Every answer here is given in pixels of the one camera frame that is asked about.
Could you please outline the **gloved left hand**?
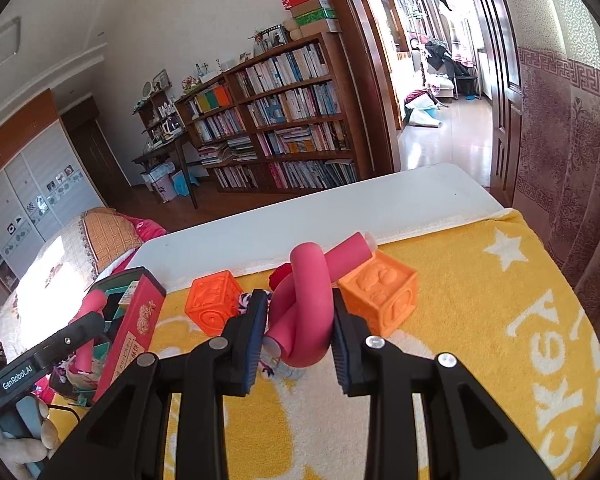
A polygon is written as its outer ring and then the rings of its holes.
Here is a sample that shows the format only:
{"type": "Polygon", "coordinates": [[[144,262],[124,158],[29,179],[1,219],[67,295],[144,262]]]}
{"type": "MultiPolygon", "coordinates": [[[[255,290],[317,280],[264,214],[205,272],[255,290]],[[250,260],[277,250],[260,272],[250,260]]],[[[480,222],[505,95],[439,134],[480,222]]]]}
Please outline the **gloved left hand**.
{"type": "Polygon", "coordinates": [[[40,436],[35,438],[8,438],[0,427],[0,459],[16,479],[33,479],[29,464],[51,458],[59,448],[60,439],[56,426],[50,420],[50,408],[36,396],[27,396],[24,402],[38,411],[41,423],[40,436]]]}

